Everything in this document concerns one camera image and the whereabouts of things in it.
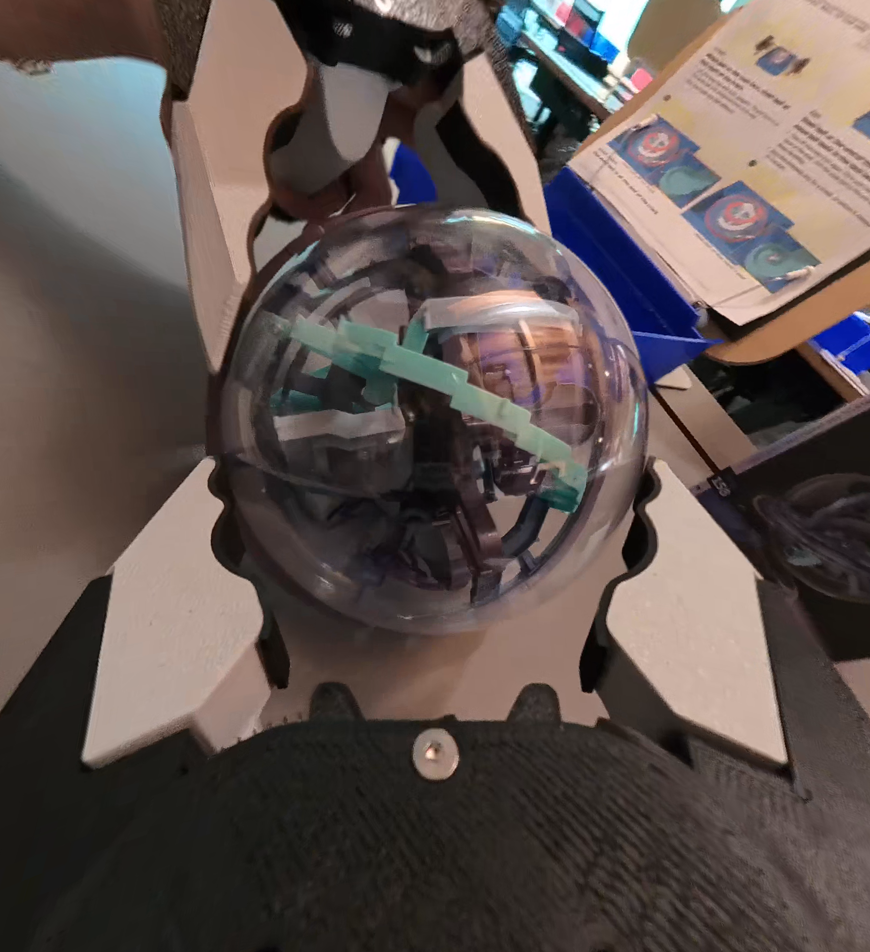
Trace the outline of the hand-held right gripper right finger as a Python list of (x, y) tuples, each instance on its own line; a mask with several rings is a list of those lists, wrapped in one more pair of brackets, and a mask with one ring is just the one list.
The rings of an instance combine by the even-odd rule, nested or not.
[(702, 742), (766, 770), (790, 762), (761, 577), (652, 458), (580, 654), (580, 688), (615, 725), (688, 755)]

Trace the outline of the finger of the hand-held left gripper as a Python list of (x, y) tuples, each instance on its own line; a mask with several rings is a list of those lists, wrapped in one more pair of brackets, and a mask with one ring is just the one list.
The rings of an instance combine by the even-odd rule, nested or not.
[(273, 128), (298, 110), (307, 63), (275, 2), (162, 2), (167, 135), (179, 196), (187, 277), (209, 373), (280, 268), (300, 251), (305, 224), (270, 222), (265, 152)]
[(543, 185), (522, 113), (488, 53), (464, 63), (437, 106), (435, 185), (441, 203), (500, 212), (549, 234)]

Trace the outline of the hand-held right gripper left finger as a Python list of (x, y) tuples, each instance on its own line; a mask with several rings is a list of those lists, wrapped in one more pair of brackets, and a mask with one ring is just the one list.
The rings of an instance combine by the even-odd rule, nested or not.
[(224, 514), (201, 460), (119, 556), (82, 761), (110, 765), (178, 732), (216, 753), (262, 728), (273, 686), (251, 581), (213, 551)]

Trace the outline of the clear plastic maze ball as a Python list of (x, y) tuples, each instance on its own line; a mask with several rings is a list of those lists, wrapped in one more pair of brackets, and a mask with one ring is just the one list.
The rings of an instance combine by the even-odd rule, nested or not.
[(577, 256), (477, 208), (383, 208), (250, 285), (212, 403), (246, 559), (353, 623), (447, 635), (552, 601), (646, 468), (630, 328)]

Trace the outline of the black maze ball box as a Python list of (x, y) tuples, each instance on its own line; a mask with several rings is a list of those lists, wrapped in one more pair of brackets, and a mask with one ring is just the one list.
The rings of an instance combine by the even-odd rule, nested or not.
[(870, 659), (870, 396), (694, 494), (759, 573), (797, 598), (832, 661)]

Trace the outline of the person's left hand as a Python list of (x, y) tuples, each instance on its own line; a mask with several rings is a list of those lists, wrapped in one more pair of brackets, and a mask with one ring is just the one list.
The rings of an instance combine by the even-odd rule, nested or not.
[(383, 152), (388, 94), (369, 109), (335, 118), (317, 109), (287, 112), (272, 123), (265, 166), (270, 215), (315, 222), (392, 203)]

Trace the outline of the small blue storage crate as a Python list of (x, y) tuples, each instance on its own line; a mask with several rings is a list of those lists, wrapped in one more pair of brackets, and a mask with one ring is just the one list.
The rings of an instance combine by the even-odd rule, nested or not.
[(811, 344), (853, 375), (870, 371), (870, 314), (853, 312), (813, 337)]

